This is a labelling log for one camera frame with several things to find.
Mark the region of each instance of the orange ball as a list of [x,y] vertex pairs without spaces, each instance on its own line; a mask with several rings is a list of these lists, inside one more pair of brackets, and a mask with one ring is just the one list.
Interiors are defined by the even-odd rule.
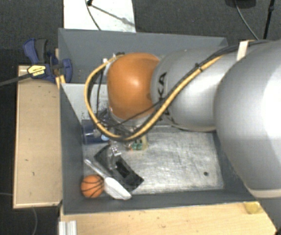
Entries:
[[[126,54],[110,66],[107,92],[110,111],[120,119],[128,119],[153,105],[150,95],[151,78],[159,59],[149,53]],[[154,108],[136,118],[154,112]]]
[[88,175],[81,181],[80,189],[85,197],[99,197],[104,190],[104,180],[96,174]]

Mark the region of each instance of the wooden edge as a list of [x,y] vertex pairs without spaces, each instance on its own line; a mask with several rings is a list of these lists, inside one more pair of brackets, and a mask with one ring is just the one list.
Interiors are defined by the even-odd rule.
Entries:
[[19,208],[17,205],[17,174],[18,174],[18,136],[19,136],[19,102],[20,102],[20,86],[17,83],[17,101],[16,101],[16,138],[15,138],[15,162],[14,162],[14,190],[13,190],[13,208]]
[[273,235],[275,227],[265,212],[247,213],[243,203],[165,208],[142,211],[64,215],[77,222],[77,234],[98,235]]
[[[26,68],[29,66],[21,65],[18,67],[18,75],[26,74]],[[22,83],[25,84],[25,81],[19,82],[17,84],[17,102],[16,102],[16,137],[19,136],[19,119],[20,119],[20,92],[21,92],[21,85]],[[58,93],[58,106],[60,102],[60,97]],[[58,151],[61,151],[61,134],[60,134],[60,108],[57,109],[57,127],[58,127]],[[52,207],[52,206],[59,206],[61,203],[60,201],[51,201],[51,202],[36,202],[36,203],[18,203],[17,194],[18,194],[18,151],[19,149],[19,139],[15,138],[15,160],[14,160],[14,183],[13,183],[13,208],[14,209],[22,209],[22,208],[32,208],[32,207]]]

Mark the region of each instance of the white paper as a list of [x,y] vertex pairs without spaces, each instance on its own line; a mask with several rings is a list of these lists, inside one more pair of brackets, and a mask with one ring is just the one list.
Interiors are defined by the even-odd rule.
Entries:
[[[89,8],[101,30],[136,32],[131,0],[93,0]],[[85,0],[64,0],[64,28],[98,30]]]

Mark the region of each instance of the gray box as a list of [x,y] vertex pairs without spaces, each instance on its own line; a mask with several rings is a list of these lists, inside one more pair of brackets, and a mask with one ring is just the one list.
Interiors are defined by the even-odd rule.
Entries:
[[82,177],[91,171],[83,158],[105,146],[83,145],[80,121],[87,118],[83,102],[86,76],[116,52],[145,51],[157,56],[194,46],[226,46],[224,38],[149,33],[59,30],[59,58],[70,58],[71,84],[60,90],[63,208],[65,214],[116,212],[252,201],[235,174],[215,133],[183,132],[163,123],[149,132],[150,148],[122,157],[145,181],[130,200],[103,194],[87,199],[80,192]]

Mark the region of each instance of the orange basketball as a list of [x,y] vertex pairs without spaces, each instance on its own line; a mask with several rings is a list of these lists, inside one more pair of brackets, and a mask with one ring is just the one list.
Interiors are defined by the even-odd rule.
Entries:
[[96,174],[88,175],[81,181],[80,189],[88,198],[99,197],[104,190],[103,178]]

